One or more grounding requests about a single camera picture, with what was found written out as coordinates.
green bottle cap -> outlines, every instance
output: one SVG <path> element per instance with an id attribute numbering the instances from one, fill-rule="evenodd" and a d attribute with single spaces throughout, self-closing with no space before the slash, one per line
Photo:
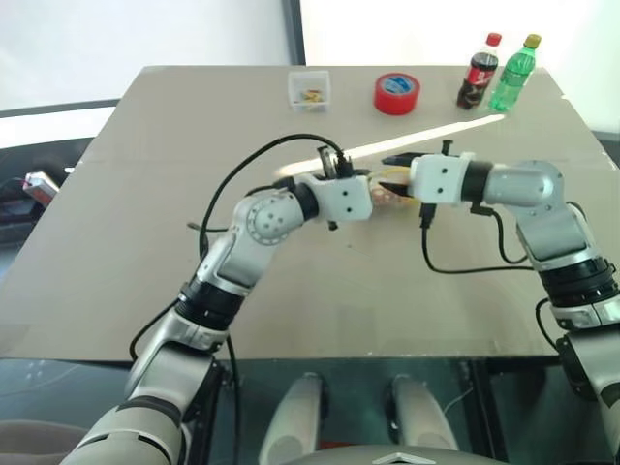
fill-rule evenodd
<path id="1" fill-rule="evenodd" d="M 538 34 L 530 34 L 529 36 L 527 36 L 527 39 L 525 39 L 523 45 L 528 48 L 538 48 L 540 43 L 541 36 L 539 36 Z"/>

bottle label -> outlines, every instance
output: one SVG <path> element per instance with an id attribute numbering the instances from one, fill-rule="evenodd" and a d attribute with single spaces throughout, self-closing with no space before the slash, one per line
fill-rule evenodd
<path id="1" fill-rule="evenodd" d="M 491 81 L 494 74 L 495 70 L 483 71 L 470 66 L 466 79 L 470 84 L 485 86 Z"/>
<path id="2" fill-rule="evenodd" d="M 501 81 L 505 85 L 509 85 L 511 87 L 523 87 L 525 85 L 527 77 L 528 75 L 515 73 L 511 70 L 504 70 L 504 72 L 502 73 Z"/>

bottle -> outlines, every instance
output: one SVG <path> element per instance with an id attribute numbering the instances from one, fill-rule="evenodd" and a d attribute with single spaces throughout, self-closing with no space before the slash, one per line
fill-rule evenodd
<path id="1" fill-rule="evenodd" d="M 523 48 L 511 56 L 497 87 L 491 95 L 491 101 L 488 104 L 490 108 L 507 111 L 514 106 L 528 76 L 534 71 L 536 66 L 535 51 L 540 43 L 541 36 L 530 34 L 525 39 Z"/>
<path id="2" fill-rule="evenodd" d="M 497 69 L 495 50 L 501 40 L 501 34 L 491 32 L 486 37 L 486 47 L 472 57 L 471 66 L 456 98 L 456 104 L 462 109 L 473 109 L 482 101 L 484 91 Z"/>

wire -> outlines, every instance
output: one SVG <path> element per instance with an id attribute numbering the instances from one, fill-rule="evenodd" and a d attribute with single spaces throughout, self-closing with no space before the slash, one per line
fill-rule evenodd
<path id="1" fill-rule="evenodd" d="M 333 142 L 333 141 L 331 141 L 329 139 L 326 139 L 326 138 L 324 138 L 322 136 L 317 136 L 315 134 L 303 134 L 303 133 L 302 134 L 290 134 L 290 135 L 284 136 L 284 137 L 282 137 L 280 139 L 272 140 L 270 143 L 268 143 L 268 144 L 264 145 L 263 147 L 259 148 L 256 152 L 254 152 L 252 155 L 250 155 L 245 160 L 243 160 L 241 163 L 239 163 L 224 178 L 222 183 L 215 190 L 215 193 L 213 194 L 213 197 L 211 198 L 211 202 L 209 203 L 209 206 L 206 209 L 206 212 L 204 213 L 204 217 L 202 218 L 201 233 L 199 234 L 199 239 L 198 239 L 198 242 L 199 242 L 199 252 L 200 252 L 201 259 L 202 259 L 202 257 L 204 257 L 206 252 L 208 252 L 208 248 L 209 248 L 208 238 L 206 237 L 206 229 L 207 229 L 208 221 L 209 221 L 209 218 L 211 217 L 211 214 L 213 213 L 213 209 L 215 208 L 215 203 L 219 200 L 220 196 L 222 195 L 222 191 L 224 191 L 224 188 L 228 185 L 229 182 L 231 182 L 231 180 L 241 170 L 243 170 L 250 163 L 252 163 L 254 160 L 256 160 L 261 155 L 263 155 L 266 151 L 272 149 L 273 147 L 275 147 L 277 145 L 289 142 L 291 140 L 316 140 L 316 141 L 322 142 L 322 143 L 324 143 L 326 145 L 329 145 L 331 148 L 333 148 L 336 151 L 336 153 L 338 155 L 343 155 L 344 154 L 342 149 L 335 142 Z"/>
<path id="2" fill-rule="evenodd" d="M 236 364 L 236 355 L 234 353 L 233 340 L 231 337 L 227 337 L 226 346 L 229 349 L 229 355 L 231 356 L 231 371 L 232 371 L 232 396 L 233 396 L 233 408 L 234 408 L 234 433 L 232 439 L 232 465 L 238 465 L 239 463 L 239 451 L 241 445 L 241 385 L 239 383 L 239 369 Z"/>
<path id="3" fill-rule="evenodd" d="M 164 315 L 166 315 L 166 313 L 174 306 L 176 305 L 176 302 L 178 302 L 177 299 L 175 299 L 173 302 L 171 302 L 168 307 L 166 307 L 164 310 L 162 310 L 161 312 L 159 312 L 157 315 L 155 315 L 155 317 L 148 322 L 146 325 L 144 325 L 140 331 L 138 331 L 136 333 L 136 335 L 134 336 L 134 339 L 132 339 L 132 342 L 129 344 L 129 355 L 132 358 L 132 361 L 136 361 L 138 359 L 138 354 L 136 353 L 136 345 L 138 344 L 138 342 L 141 340 L 142 336 L 153 326 L 155 325 Z"/>
<path id="4" fill-rule="evenodd" d="M 491 210 L 490 213 L 497 222 L 498 247 L 500 249 L 500 255 L 502 256 L 502 260 L 507 264 L 522 264 L 523 262 L 525 262 L 527 260 L 527 255 L 518 260 L 511 260 L 508 258 L 508 255 L 506 254 L 506 245 L 504 243 L 504 222 L 502 221 L 502 217 L 497 211 Z"/>
<path id="5" fill-rule="evenodd" d="M 186 226 L 190 230 L 194 230 L 194 231 L 201 230 L 201 225 L 199 225 L 198 223 L 194 223 L 193 221 L 188 221 Z M 208 233 L 225 233 L 228 230 L 229 230 L 228 228 L 207 228 L 206 229 Z"/>
<path id="6" fill-rule="evenodd" d="M 474 387 L 469 387 L 465 392 L 463 392 L 462 394 L 454 397 L 448 404 L 446 404 L 446 407 L 444 407 L 444 415 L 446 415 L 450 411 L 450 409 L 452 407 L 454 407 L 456 404 L 458 404 L 461 400 L 463 400 L 465 397 L 467 397 L 473 391 L 474 391 Z"/>
<path id="7" fill-rule="evenodd" d="M 262 192 L 262 191 L 270 191 L 272 189 L 275 189 L 275 188 L 273 186 L 259 186 L 259 187 L 255 187 L 254 189 L 250 189 L 248 191 L 248 193 L 245 195 L 245 197 L 252 196 L 253 194 L 256 194 L 256 193 Z"/>
<path id="8" fill-rule="evenodd" d="M 489 271 L 532 271 L 534 268 L 531 266 L 488 266 L 483 268 L 471 268 L 471 269 L 440 269 L 436 267 L 430 260 L 428 255 L 428 228 L 422 228 L 422 254 L 424 255 L 424 261 L 426 266 L 431 271 L 435 271 L 440 274 L 474 274 L 485 273 Z"/>
<path id="9" fill-rule="evenodd" d="M 546 342 L 548 342 L 549 346 L 551 346 L 553 350 L 557 352 L 558 349 L 555 346 L 553 339 L 551 339 L 551 336 L 549 336 L 549 333 L 546 332 L 546 329 L 544 328 L 544 325 L 543 325 L 543 318 L 541 317 L 541 311 L 543 310 L 543 305 L 545 305 L 548 302 L 549 302 L 549 299 L 545 297 L 543 300 L 541 300 L 539 303 L 536 304 L 536 323 L 538 324 L 539 329 L 541 330 L 542 336 L 544 336 L 544 339 L 546 339 Z"/>

clear plastic box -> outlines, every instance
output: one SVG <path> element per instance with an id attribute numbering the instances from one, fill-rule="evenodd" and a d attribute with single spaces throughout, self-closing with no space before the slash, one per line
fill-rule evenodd
<path id="1" fill-rule="evenodd" d="M 289 73 L 289 103 L 295 111 L 327 111 L 330 92 L 329 71 Z"/>

